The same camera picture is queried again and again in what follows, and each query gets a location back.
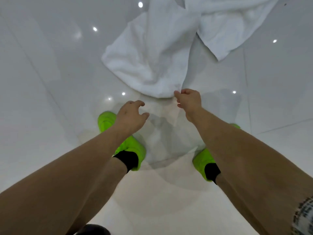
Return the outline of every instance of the person's right hand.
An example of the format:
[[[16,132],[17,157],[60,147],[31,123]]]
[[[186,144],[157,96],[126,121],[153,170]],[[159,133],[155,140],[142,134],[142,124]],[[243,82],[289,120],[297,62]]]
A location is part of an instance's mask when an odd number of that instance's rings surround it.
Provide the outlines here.
[[[174,91],[174,96],[177,98],[177,106],[184,109],[187,119],[192,122],[192,115],[198,109],[201,109],[201,96],[196,90],[182,89]]]

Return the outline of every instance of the white garment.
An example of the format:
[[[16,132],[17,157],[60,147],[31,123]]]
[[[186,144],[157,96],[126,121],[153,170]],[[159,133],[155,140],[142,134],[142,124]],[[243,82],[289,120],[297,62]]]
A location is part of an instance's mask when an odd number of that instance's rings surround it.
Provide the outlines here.
[[[150,0],[149,11],[127,24],[102,61],[131,88],[156,98],[181,90],[200,14],[174,0]]]
[[[277,1],[185,0],[185,7],[202,13],[198,35],[220,61],[261,26]]]
[[[218,60],[263,23],[278,0],[150,0],[148,12],[127,24],[102,61],[131,88],[156,98],[181,90],[198,31]]]

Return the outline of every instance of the person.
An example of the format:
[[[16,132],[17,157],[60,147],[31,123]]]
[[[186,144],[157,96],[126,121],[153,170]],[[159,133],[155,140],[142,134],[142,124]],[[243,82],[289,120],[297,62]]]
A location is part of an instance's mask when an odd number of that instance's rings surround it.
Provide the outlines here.
[[[312,234],[313,178],[203,109],[199,92],[174,95],[206,145],[193,160],[205,180],[215,182],[260,234]],[[129,101],[117,115],[104,112],[98,119],[101,134],[3,191],[0,233],[63,235],[86,228],[145,158],[145,148],[132,137],[149,117],[139,114],[140,106],[144,102]]]

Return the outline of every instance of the black sock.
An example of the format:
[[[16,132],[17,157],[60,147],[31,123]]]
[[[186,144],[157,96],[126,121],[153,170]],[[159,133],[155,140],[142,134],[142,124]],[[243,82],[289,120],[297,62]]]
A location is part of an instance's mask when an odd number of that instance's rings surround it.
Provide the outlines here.
[[[138,156],[134,152],[120,151],[114,157],[120,159],[125,164],[127,172],[138,166]]]
[[[215,184],[215,179],[221,173],[216,163],[208,163],[204,168],[205,176],[208,180],[212,180]]]

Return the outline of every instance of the floor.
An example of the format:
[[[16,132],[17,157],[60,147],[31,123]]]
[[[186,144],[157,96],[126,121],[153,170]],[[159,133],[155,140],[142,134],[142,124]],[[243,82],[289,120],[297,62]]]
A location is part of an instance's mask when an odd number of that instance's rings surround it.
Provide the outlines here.
[[[100,60],[148,3],[0,0],[0,190],[97,135],[101,112],[141,99],[151,113],[136,134],[145,163],[92,221],[121,235],[256,234],[192,167],[204,144],[174,99],[141,95]],[[312,9],[313,0],[279,0],[219,63],[195,38],[184,87],[313,176]]]

